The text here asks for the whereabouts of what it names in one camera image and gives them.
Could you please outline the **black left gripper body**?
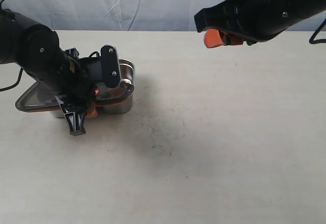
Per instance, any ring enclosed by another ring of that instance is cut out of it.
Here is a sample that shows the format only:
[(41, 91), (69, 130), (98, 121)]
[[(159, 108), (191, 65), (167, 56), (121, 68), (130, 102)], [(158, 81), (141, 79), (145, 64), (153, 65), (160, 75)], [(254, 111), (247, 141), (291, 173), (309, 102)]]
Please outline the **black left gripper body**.
[[(73, 84), (78, 77), (79, 52), (76, 48), (62, 50), (55, 31), (35, 25), (22, 39), (21, 66), (25, 72), (54, 94), (60, 93), (66, 84)], [(64, 113), (72, 135), (85, 134), (85, 114)]]

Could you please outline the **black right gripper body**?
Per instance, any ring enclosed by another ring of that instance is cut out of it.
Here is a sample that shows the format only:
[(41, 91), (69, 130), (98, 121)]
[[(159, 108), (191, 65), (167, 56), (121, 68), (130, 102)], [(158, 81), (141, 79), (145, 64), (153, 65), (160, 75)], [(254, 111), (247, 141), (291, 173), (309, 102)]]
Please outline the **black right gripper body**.
[(325, 0), (225, 0), (194, 15), (197, 32), (216, 29), (253, 45), (325, 11)]

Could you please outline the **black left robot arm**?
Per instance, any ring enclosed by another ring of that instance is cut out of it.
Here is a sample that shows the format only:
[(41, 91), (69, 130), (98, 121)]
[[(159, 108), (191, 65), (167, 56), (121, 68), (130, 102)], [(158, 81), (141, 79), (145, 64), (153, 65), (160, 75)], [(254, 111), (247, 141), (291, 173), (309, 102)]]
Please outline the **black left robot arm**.
[(74, 53), (60, 48), (58, 34), (30, 18), (1, 10), (1, 64), (16, 63), (54, 94), (70, 134), (85, 134), (94, 85)]

